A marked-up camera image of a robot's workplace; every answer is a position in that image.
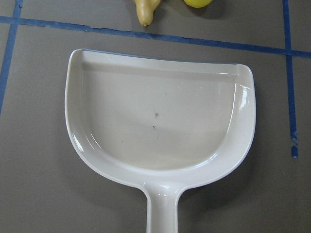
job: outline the white scoop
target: white scoop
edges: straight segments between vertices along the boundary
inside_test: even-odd
[[[255,130],[251,70],[75,50],[66,124],[82,160],[147,196],[147,232],[177,233],[189,188],[232,172]]]

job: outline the gray table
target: gray table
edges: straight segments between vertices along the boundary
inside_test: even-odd
[[[92,171],[70,143],[64,90],[79,48],[249,66],[252,148],[230,175],[182,195],[179,232],[311,232],[311,1],[287,3],[164,0],[144,28],[131,0],[0,1],[0,232],[145,232],[144,194]]]

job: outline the scoop handle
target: scoop handle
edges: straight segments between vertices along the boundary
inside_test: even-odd
[[[178,233],[177,206],[181,193],[157,188],[147,196],[147,233]]]

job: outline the lemon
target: lemon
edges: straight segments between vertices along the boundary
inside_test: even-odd
[[[209,5],[213,0],[184,0],[188,6],[192,6],[194,8],[201,8],[206,5]]]

